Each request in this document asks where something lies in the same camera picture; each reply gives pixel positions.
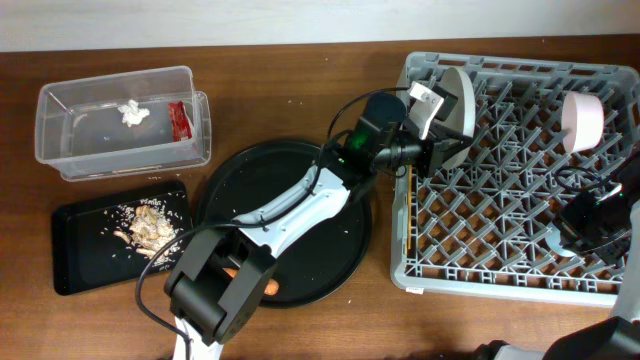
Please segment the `pink bowl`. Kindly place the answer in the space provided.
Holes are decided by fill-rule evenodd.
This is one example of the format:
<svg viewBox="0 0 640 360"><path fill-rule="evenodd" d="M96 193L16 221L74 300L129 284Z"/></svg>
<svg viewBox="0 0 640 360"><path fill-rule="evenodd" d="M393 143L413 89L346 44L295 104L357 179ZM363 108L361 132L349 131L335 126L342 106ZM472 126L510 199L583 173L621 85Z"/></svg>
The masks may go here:
<svg viewBox="0 0 640 360"><path fill-rule="evenodd" d="M567 153L595 148L604 132L604 108L600 99L568 92L562 105L561 129L566 132L563 147Z"/></svg>

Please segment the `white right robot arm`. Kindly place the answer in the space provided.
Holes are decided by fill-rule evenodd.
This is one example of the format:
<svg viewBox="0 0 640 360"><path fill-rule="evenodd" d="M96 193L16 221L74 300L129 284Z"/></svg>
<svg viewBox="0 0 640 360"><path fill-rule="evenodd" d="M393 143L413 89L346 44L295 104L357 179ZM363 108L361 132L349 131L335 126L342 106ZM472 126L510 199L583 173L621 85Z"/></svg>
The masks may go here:
<svg viewBox="0 0 640 360"><path fill-rule="evenodd" d="M577 196L555 216L560 246L606 263L627 257L623 281L607 320L554 342L544 353L502 340L479 346L473 359L637 359L639 357L639 153L601 181L573 188Z"/></svg>

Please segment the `orange carrot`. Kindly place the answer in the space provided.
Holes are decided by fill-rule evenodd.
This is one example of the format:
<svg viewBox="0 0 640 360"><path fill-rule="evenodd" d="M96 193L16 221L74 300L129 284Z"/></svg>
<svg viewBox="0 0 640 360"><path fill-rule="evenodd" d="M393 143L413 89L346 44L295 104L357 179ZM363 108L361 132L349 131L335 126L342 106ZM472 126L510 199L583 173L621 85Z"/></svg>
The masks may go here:
<svg viewBox="0 0 640 360"><path fill-rule="evenodd" d="M230 267L225 267L224 272L229 276L230 278L229 282L232 282L238 275L239 270L230 268ZM278 291L279 291L279 283L274 279L270 279L266 285L266 288L263 291L263 294L266 296L274 296L277 294Z"/></svg>

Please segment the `blue cup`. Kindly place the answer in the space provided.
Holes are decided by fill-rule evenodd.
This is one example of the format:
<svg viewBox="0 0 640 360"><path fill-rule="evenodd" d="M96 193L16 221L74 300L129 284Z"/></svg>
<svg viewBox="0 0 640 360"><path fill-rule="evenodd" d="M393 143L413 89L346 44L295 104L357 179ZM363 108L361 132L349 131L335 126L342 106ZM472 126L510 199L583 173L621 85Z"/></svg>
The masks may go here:
<svg viewBox="0 0 640 360"><path fill-rule="evenodd" d="M576 254L570 250L564 249L561 246L561 234L560 231L553 225L548 227L549 232L545 236L545 242L548 248L557 254L558 256L570 258L575 257Z"/></svg>

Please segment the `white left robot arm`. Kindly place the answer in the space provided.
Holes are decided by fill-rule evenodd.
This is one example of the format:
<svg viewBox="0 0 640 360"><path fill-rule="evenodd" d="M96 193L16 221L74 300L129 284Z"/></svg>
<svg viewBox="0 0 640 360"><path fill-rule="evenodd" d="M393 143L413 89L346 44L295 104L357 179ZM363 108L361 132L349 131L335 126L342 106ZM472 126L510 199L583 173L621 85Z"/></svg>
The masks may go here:
<svg viewBox="0 0 640 360"><path fill-rule="evenodd" d="M174 315L177 355L219 358L262 300L278 258L309 230L365 196L378 174L415 169L428 177L458 165L473 139L467 95L435 88L412 104L382 89L363 95L354 128L331 132L311 167L289 189L228 222L190 231L164 291Z"/></svg>

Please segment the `red snack wrapper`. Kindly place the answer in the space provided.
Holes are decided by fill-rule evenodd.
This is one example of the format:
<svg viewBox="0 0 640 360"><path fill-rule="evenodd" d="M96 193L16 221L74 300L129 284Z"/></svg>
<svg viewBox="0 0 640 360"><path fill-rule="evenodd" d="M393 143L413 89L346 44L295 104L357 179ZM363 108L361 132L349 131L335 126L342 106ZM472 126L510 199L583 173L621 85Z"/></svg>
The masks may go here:
<svg viewBox="0 0 640 360"><path fill-rule="evenodd" d="M172 125L172 139L174 142L192 138L190 120L182 101L168 104L169 118Z"/></svg>

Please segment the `peanut shells and rice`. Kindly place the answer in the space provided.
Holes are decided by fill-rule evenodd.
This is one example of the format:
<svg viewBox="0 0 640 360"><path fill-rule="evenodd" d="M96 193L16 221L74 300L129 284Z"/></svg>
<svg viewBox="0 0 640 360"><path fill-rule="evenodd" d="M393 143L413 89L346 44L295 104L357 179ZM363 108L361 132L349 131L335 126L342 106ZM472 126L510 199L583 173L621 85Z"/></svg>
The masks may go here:
<svg viewBox="0 0 640 360"><path fill-rule="evenodd" d="M186 226L184 217L168 209L168 201L142 199L133 204L117 205L104 210L107 220L99 234L111 235L125 244L125 249L151 259L164 245L182 234Z"/></svg>

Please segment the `grey plate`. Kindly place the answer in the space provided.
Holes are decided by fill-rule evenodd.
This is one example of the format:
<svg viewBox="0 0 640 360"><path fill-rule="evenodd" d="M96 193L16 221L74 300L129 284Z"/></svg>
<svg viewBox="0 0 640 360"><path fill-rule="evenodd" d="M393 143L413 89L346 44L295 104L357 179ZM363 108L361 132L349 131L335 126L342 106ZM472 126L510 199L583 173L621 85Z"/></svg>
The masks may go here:
<svg viewBox="0 0 640 360"><path fill-rule="evenodd" d="M442 164L445 170L451 170L464 162L473 143L476 126L474 90L469 76L456 67L450 67L444 72L438 86L455 95L457 102L446 120L435 120L433 124L446 139L451 139L454 132L465 136L465 147L448 156Z"/></svg>

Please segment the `white tissue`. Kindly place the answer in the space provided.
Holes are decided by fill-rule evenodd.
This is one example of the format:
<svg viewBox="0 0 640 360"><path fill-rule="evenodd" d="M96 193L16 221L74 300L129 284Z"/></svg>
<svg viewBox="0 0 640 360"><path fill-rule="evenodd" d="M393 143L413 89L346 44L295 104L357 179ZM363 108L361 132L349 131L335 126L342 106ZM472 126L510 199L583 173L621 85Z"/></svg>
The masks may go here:
<svg viewBox="0 0 640 360"><path fill-rule="evenodd" d="M139 103L133 99L119 106L118 111L122 114L122 122L128 127L140 125L150 115L147 108L140 108Z"/></svg>

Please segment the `wooden chopstick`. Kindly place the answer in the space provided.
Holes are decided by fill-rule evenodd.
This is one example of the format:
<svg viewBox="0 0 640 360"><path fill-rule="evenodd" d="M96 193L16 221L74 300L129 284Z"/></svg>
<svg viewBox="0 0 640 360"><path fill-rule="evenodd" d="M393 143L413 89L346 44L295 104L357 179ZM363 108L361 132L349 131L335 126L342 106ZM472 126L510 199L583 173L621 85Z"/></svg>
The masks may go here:
<svg viewBox="0 0 640 360"><path fill-rule="evenodd" d="M411 250L411 237L412 237L412 179L413 179L413 166L409 165L407 173L407 195L406 195L406 203L407 203L407 240L405 245L405 255L409 255Z"/></svg>

